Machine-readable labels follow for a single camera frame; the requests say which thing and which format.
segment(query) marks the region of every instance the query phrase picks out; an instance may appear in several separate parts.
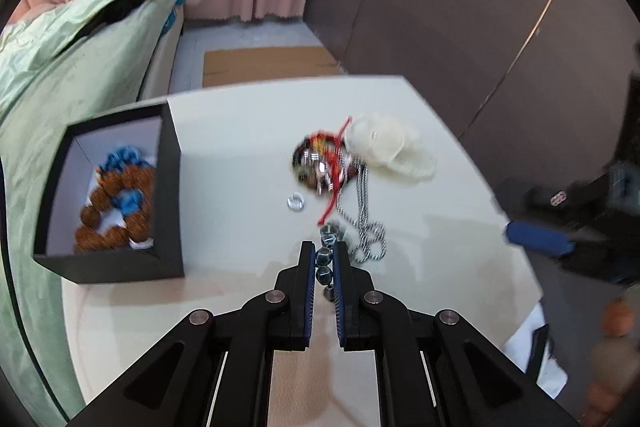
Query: brown bead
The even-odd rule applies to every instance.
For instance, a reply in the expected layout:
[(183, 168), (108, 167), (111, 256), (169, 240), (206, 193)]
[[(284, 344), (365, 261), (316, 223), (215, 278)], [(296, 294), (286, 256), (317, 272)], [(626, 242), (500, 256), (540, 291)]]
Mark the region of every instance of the brown bead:
[(145, 214), (142, 212), (134, 212), (124, 218), (129, 231), (129, 237), (136, 243), (141, 243), (149, 238), (149, 225)]
[(127, 165), (122, 171), (122, 188), (136, 188), (138, 184), (138, 171), (140, 167), (137, 165)]
[(610, 393), (625, 394), (640, 377), (640, 353), (628, 337), (605, 337), (591, 349), (591, 370)]
[(607, 304), (602, 315), (602, 331), (610, 337), (623, 337), (634, 327), (634, 311), (624, 299)]
[(82, 225), (76, 229), (75, 236), (77, 251), (101, 250), (102, 248), (106, 248), (104, 238), (94, 229), (90, 229), (86, 225)]
[(123, 248), (129, 246), (129, 233), (123, 227), (109, 227), (104, 233), (104, 240), (108, 248)]
[(612, 393), (598, 382), (589, 386), (587, 391), (589, 407), (603, 413), (611, 414), (620, 405), (622, 397)]
[(151, 201), (145, 198), (144, 203), (142, 203), (142, 213), (145, 214), (146, 220), (151, 221), (154, 215), (154, 206), (151, 204)]
[(83, 225), (95, 229), (100, 225), (100, 212), (94, 206), (87, 205), (80, 210), (80, 221)]
[(142, 192), (142, 195), (145, 197), (146, 201), (153, 201), (154, 200), (154, 186), (151, 183), (145, 183), (143, 185), (140, 185), (140, 191)]
[(138, 187), (152, 184), (156, 177), (156, 170), (153, 167), (143, 167), (138, 169)]
[(94, 188), (89, 200), (98, 212), (105, 212), (113, 206), (111, 198), (101, 187)]
[(98, 183), (111, 198), (122, 190), (122, 176), (116, 171), (103, 172)]

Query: tiled floor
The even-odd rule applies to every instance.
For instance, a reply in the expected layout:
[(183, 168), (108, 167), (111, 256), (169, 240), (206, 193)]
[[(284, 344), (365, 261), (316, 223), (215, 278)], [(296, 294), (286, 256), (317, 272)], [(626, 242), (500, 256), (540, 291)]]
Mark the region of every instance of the tiled floor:
[(202, 89), (204, 54), (208, 51), (266, 46), (322, 46), (302, 20), (231, 22), (203, 25), (187, 21), (178, 41), (169, 93)]

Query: blue brush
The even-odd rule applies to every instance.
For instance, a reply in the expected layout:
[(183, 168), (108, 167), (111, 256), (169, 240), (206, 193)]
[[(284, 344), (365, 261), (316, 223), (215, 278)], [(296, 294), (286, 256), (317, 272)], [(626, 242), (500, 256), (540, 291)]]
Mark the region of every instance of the blue brush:
[(311, 326), (314, 318), (314, 293), (316, 291), (316, 277), (314, 276), (315, 268), (316, 247), (314, 246), (310, 252), (309, 268), (306, 274), (305, 327), (303, 329), (306, 347), (309, 347), (309, 342), (311, 340)]
[(545, 229), (524, 221), (511, 221), (504, 229), (507, 241), (527, 250), (546, 253), (550, 257), (562, 257), (575, 250), (574, 241), (556, 230)]

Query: white table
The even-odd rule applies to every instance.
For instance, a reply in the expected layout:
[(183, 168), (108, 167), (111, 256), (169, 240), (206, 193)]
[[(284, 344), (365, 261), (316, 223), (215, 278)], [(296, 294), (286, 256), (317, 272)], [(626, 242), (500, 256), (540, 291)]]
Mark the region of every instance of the white table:
[[(407, 81), (394, 76), (284, 80), (169, 97), (182, 149), (180, 228), (184, 279), (78, 286), (63, 282), (71, 356), (87, 401), (197, 308), (238, 309), (273, 288), (297, 262), (300, 242), (319, 246), (316, 220), (326, 200), (290, 170), (294, 147), (349, 116), (378, 112), (414, 126), (438, 158), (433, 180), (412, 184), (372, 171), (370, 218), (386, 226), (387, 254), (368, 262), (376, 288), (410, 308), (459, 311), (501, 345), (540, 299), (520, 248), (507, 245), (507, 220), (471, 160)], [(356, 209), (355, 183), (342, 201)], [(378, 425), (372, 352), (344, 353), (333, 305), (316, 286), (306, 353), (277, 352), (270, 425)]]

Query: black box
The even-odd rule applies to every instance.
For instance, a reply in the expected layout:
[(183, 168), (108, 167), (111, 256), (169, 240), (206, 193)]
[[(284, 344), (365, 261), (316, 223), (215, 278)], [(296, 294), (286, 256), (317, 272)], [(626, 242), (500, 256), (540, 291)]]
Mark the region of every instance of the black box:
[[(122, 145), (156, 157), (153, 243), (146, 248), (74, 252), (80, 210), (95, 167)], [(167, 103), (123, 110), (66, 128), (49, 171), (36, 226), (33, 258), (75, 283), (183, 277), (180, 249), (180, 144)]]

